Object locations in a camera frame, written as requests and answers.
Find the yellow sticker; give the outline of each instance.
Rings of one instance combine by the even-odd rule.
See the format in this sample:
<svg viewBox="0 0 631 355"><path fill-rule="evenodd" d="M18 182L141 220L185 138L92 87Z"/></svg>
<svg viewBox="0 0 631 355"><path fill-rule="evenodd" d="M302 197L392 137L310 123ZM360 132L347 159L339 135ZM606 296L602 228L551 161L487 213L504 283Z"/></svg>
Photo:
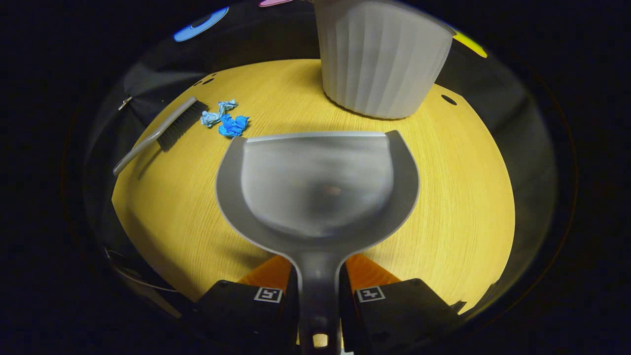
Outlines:
<svg viewBox="0 0 631 355"><path fill-rule="evenodd" d="M482 58L486 58L488 57L487 53L484 51L484 49L482 48L481 45L477 44L476 42L474 42L471 38L463 35L462 33L456 31L456 35L454 36L454 39L464 45L466 45L467 47L469 47L472 51L478 53L480 55L480 57Z"/></svg>

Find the dustpan handle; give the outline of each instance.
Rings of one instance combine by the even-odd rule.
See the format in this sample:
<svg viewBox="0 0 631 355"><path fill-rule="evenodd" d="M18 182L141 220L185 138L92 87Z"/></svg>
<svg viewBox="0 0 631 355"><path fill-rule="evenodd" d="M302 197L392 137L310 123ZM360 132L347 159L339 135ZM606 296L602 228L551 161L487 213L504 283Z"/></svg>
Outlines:
<svg viewBox="0 0 631 355"><path fill-rule="evenodd" d="M302 355L339 355L339 268L342 261L327 253L309 253L296 260ZM316 347L314 335L327 337L326 347Z"/></svg>

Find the gray dustpan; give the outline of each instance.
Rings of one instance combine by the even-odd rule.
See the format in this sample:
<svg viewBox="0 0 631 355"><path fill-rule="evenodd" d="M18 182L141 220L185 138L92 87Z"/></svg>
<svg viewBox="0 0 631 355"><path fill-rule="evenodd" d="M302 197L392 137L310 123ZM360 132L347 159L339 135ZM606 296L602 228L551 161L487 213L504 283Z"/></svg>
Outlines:
<svg viewBox="0 0 631 355"><path fill-rule="evenodd" d="M340 353L339 269L403 224L419 187L397 131L232 139L217 202L237 232L296 268L303 354ZM316 334L326 347L314 346Z"/></svg>

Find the wooden surface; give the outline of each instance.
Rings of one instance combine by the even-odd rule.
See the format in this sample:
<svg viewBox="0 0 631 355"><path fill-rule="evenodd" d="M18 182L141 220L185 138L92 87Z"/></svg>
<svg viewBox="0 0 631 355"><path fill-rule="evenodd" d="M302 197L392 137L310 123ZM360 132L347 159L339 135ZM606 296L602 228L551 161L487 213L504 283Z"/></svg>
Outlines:
<svg viewBox="0 0 631 355"><path fill-rule="evenodd" d="M380 120L331 102L316 59L257 63L204 81L210 78L175 99L140 139L192 95L215 112L218 101L236 99L232 116L251 117L244 137L397 129L420 170L419 201L400 230L364 255L399 279L423 279L449 304L466 301L461 312L499 278L514 233L512 190L491 134L461 96L434 85L411 117ZM272 257L233 231L217 207L215 174L228 142L217 126L195 124L168 152L155 143L134 159L112 196L139 252L193 301L217 280L239 280Z"/></svg>

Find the trash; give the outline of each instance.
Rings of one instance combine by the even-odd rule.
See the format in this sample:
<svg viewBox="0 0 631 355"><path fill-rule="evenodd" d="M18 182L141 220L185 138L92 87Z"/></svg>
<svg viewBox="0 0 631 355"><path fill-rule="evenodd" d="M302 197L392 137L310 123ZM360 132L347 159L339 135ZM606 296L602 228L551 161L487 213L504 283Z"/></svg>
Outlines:
<svg viewBox="0 0 631 355"><path fill-rule="evenodd" d="M237 103L237 101L235 101L235 99L232 99L230 101L219 101L217 102L217 104L219 105L220 114L224 114L234 109L235 107L239 106L239 104Z"/></svg>
<svg viewBox="0 0 631 355"><path fill-rule="evenodd" d="M214 126L216 123L218 123L219 121L221 121L221 115L216 112L203 111L201 113L200 121L201 121L201 124L210 128Z"/></svg>
<svg viewBox="0 0 631 355"><path fill-rule="evenodd" d="M229 114L222 115L221 122L223 124L219 127L219 134L226 137L240 136L245 127L247 127L248 119L250 117L237 116L235 119L232 119Z"/></svg>

